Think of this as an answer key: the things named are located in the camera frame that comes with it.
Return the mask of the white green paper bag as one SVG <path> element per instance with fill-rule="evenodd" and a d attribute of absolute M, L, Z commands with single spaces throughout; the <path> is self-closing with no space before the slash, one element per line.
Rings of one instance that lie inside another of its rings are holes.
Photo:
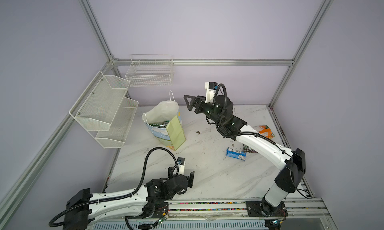
<path fill-rule="evenodd" d="M 172 91 L 169 92 L 169 98 L 143 113 L 142 120 L 154 137 L 167 148 L 176 151 L 186 141 L 186 136 L 179 104 Z"/>

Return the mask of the small blue box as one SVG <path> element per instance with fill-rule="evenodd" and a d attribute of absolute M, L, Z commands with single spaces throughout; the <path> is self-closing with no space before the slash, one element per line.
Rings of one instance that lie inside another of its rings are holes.
<path fill-rule="evenodd" d="M 246 152 L 234 150 L 231 148 L 227 148 L 226 156 L 234 159 L 238 159 L 241 161 L 246 160 Z"/>

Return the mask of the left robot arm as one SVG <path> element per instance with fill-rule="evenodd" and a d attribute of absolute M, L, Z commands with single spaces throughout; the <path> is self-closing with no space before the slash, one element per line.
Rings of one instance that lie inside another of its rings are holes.
<path fill-rule="evenodd" d="M 154 179 L 132 194 L 130 190 L 111 194 L 92 194 L 90 189 L 80 191 L 67 202 L 67 210 L 76 204 L 81 206 L 65 213 L 64 230 L 89 230 L 98 222 L 118 217 L 144 219 L 160 217 L 167 213 L 169 201 L 175 195 L 182 195 L 192 188 L 195 173 L 178 175 L 171 179 Z"/>

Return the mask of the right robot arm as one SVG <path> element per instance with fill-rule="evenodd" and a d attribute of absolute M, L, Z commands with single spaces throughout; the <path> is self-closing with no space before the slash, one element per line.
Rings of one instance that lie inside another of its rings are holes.
<path fill-rule="evenodd" d="M 223 138 L 232 139 L 257 151 L 280 171 L 257 208 L 260 215 L 273 216 L 282 207 L 283 200 L 298 190 L 306 173 L 305 152 L 277 144 L 236 117 L 233 114 L 233 103 L 226 95 L 216 96 L 212 102 L 206 102 L 203 96 L 185 95 L 184 100 L 189 111 L 204 114 L 207 122 L 214 124 Z"/>

